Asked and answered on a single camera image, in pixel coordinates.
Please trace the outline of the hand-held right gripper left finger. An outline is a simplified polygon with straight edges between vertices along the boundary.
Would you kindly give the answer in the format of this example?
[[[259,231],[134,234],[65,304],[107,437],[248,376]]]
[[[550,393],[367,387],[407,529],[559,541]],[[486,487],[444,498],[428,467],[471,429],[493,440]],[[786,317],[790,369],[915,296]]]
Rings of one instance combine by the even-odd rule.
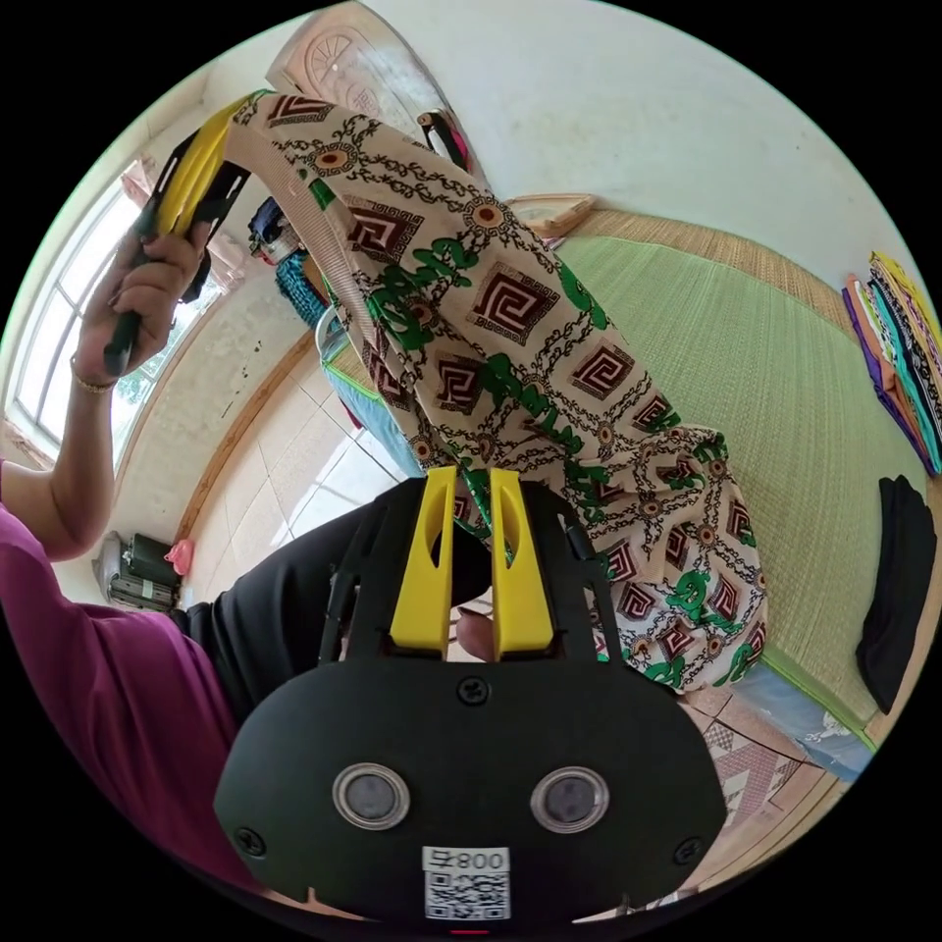
[[[445,656],[449,643],[456,472],[429,471],[389,637],[400,652]]]

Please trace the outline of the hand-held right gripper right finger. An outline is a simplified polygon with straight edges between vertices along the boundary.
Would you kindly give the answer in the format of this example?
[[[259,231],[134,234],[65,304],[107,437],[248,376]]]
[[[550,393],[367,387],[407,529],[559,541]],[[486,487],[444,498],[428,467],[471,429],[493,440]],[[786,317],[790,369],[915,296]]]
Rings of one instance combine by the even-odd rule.
[[[495,656],[541,654],[551,645],[553,628],[519,477],[495,468],[490,483]]]

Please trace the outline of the person's left hand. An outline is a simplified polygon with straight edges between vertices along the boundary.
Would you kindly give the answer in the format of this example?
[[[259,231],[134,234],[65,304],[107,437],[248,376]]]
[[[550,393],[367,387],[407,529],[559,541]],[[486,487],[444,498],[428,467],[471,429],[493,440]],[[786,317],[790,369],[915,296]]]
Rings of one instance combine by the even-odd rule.
[[[113,386],[164,349],[176,308],[204,256],[210,229],[201,222],[186,236],[128,230],[82,316],[72,358],[76,378],[96,388]],[[127,365],[112,374],[104,351],[127,313],[138,315],[139,324]]]

